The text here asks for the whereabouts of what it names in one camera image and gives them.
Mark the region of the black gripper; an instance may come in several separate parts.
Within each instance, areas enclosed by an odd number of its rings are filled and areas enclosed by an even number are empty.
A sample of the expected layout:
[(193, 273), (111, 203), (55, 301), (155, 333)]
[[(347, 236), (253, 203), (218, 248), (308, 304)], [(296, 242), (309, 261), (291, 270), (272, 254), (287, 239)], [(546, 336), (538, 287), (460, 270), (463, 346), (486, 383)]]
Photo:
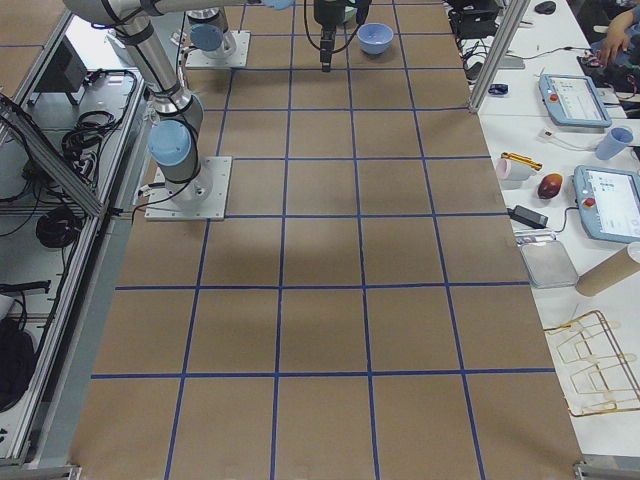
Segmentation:
[(363, 25), (368, 17), (371, 6), (370, 0), (315, 0), (313, 2), (314, 20), (319, 25), (339, 25), (347, 21), (348, 8), (351, 8), (352, 18), (357, 25)]

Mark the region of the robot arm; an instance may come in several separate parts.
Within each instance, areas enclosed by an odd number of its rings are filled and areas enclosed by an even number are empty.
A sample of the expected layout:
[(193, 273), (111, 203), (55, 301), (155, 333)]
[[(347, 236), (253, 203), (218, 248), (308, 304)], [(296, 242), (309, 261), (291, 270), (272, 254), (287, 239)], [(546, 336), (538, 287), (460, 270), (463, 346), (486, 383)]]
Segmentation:
[(198, 152), (203, 119), (199, 98), (187, 87), (156, 35), (152, 19), (181, 12), (192, 24), (198, 50), (216, 52), (224, 31), (228, 1), (66, 1), (64, 5), (96, 29), (113, 30), (150, 90), (159, 124), (151, 129), (148, 150), (164, 175), (167, 201), (196, 211), (212, 195), (213, 177)]
[(187, 19), (191, 43), (206, 57), (223, 59), (235, 53), (236, 41), (222, 7), (189, 10)]

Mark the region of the person hand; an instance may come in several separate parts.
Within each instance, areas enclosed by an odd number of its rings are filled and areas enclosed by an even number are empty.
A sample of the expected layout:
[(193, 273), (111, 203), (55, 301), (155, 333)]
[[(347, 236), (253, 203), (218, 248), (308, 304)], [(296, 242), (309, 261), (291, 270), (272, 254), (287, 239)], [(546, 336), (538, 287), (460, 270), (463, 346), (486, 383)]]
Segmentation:
[(629, 39), (626, 35), (626, 27), (615, 28), (611, 24), (598, 51), (599, 60), (602, 64), (614, 62), (621, 51), (627, 50), (628, 45)]

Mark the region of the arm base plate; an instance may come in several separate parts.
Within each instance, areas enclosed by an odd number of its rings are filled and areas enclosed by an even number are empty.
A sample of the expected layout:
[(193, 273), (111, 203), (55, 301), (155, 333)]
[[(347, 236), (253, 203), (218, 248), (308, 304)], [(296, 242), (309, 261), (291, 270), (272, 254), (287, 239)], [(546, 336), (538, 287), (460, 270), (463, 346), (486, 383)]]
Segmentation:
[(245, 68), (251, 32), (228, 30), (200, 25), (191, 29), (191, 49), (186, 58), (188, 69)]
[(152, 189), (151, 206), (145, 209), (148, 221), (195, 221), (225, 218), (232, 171), (231, 156), (209, 156), (200, 159), (200, 172), (184, 190), (167, 183), (159, 167), (154, 181), (164, 186)]

